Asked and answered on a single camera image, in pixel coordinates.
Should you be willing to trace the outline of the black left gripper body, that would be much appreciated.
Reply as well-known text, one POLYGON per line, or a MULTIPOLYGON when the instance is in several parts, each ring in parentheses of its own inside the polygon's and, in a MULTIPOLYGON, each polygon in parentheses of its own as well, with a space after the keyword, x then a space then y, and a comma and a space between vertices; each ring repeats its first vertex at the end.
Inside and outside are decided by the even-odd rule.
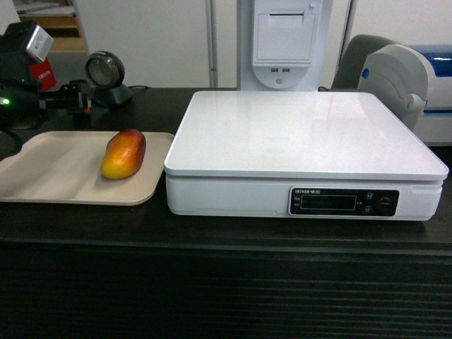
POLYGON ((91 87, 85 80, 71 81, 58 90, 40 93, 42 120, 71 117, 75 126, 89 126, 91 87))

